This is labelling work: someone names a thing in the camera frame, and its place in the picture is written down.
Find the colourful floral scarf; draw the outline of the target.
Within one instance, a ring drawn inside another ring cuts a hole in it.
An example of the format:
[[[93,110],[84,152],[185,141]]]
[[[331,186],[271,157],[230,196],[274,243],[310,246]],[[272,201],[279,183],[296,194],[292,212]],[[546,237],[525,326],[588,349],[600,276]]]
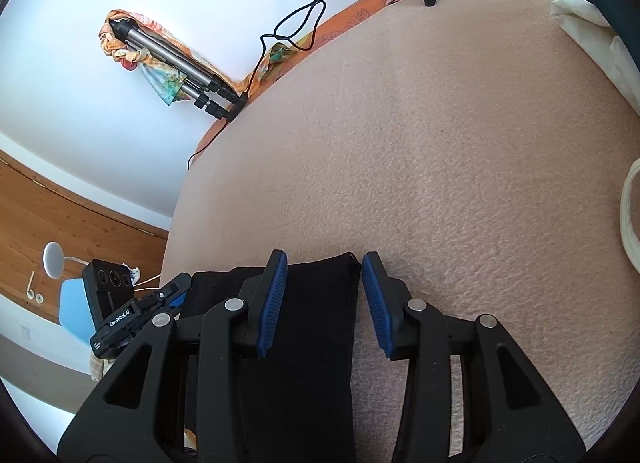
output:
[[[297,52],[289,44],[276,42],[255,73],[233,80],[160,24],[122,10],[107,15],[99,41],[114,62],[128,71],[140,71],[165,104],[190,100],[216,117],[246,101],[273,68]]]

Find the beige fleece blanket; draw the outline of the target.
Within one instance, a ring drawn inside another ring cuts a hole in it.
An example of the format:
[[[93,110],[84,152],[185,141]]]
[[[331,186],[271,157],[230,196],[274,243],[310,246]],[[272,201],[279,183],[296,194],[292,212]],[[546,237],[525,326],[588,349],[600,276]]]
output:
[[[595,443],[639,376],[639,119],[552,1],[404,0],[308,56],[190,168],[163,278],[378,252],[443,313],[496,316]]]

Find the white desk lamp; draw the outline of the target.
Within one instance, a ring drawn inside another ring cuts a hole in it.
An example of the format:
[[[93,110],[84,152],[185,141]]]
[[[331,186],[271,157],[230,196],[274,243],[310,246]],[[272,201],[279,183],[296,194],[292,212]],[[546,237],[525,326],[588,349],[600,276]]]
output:
[[[42,265],[46,275],[51,279],[60,279],[65,270],[67,261],[80,264],[85,267],[85,277],[93,277],[100,284],[113,283],[118,287],[133,287],[141,277],[139,268],[131,268],[127,264],[114,264],[108,261],[84,261],[81,258],[65,255],[62,246],[58,242],[51,241],[43,247]]]

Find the black t-shirt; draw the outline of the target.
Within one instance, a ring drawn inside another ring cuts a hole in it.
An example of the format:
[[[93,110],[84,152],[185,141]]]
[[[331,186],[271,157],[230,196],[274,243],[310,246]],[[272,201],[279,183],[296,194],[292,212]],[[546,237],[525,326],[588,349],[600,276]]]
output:
[[[360,271],[350,252],[290,266],[265,357],[236,348],[245,461],[356,461],[350,379]]]

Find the folded silver tripod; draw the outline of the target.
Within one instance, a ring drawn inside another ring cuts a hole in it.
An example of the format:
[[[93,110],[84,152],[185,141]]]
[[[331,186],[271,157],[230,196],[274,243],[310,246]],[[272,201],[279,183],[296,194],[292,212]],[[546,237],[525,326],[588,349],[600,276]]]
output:
[[[131,59],[122,56],[122,62],[140,64],[145,78],[167,105],[191,100],[213,118],[227,122],[232,122],[245,108],[248,100],[245,92],[238,93],[228,80],[207,70],[169,39],[126,16],[107,25],[108,33],[124,45],[120,51],[134,55]]]

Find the wooden door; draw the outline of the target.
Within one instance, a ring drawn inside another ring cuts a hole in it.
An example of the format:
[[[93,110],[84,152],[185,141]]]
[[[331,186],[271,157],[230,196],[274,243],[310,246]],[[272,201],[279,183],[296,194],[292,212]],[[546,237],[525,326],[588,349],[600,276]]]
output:
[[[168,232],[126,217],[58,186],[8,153],[1,154],[1,294],[58,321],[61,282],[47,277],[42,251],[58,242],[67,255],[141,269],[162,267]]]

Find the light blue chair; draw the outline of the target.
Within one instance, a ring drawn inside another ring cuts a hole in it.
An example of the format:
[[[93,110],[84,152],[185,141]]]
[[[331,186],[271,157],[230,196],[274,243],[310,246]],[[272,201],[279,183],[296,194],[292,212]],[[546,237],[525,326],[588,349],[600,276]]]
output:
[[[96,331],[90,313],[84,281],[81,278],[65,279],[61,284],[58,322],[79,342],[89,346]]]

